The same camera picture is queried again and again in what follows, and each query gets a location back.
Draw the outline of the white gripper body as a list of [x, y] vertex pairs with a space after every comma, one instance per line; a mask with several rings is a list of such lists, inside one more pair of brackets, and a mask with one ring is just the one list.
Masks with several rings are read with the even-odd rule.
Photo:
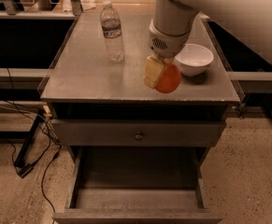
[[150, 22], [149, 46], [159, 56], [175, 57], [184, 48], [191, 32], [189, 21]]

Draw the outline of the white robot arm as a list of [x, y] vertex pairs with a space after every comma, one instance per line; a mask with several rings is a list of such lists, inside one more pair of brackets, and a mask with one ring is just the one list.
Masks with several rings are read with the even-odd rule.
[[272, 0], [156, 0], [150, 22], [144, 83], [164, 93], [180, 83], [177, 67], [168, 64], [185, 46], [198, 13], [204, 13], [224, 30], [272, 65]]

